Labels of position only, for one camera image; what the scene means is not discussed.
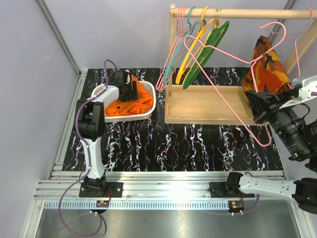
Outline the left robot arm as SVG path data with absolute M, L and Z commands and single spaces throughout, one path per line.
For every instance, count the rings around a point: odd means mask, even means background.
M 102 163 L 101 139 L 105 131 L 105 108 L 113 101 L 138 99 L 137 84 L 129 72 L 118 70 L 99 85 L 95 93 L 76 103 L 75 129 L 84 149 L 86 174 L 79 179 L 80 197 L 111 195 Z

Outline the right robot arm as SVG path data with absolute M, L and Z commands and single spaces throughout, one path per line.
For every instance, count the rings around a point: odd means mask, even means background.
M 311 171 L 317 170 L 317 123 L 306 124 L 304 117 L 294 112 L 297 105 L 310 107 L 302 102 L 299 91 L 291 89 L 272 94 L 248 90 L 245 95 L 250 103 L 256 123 L 268 122 L 288 150 L 290 161 L 302 162 Z M 265 180 L 238 172 L 230 172 L 225 183 L 229 196 L 258 194 L 272 195 L 296 202 L 308 213 L 317 212 L 317 180 Z

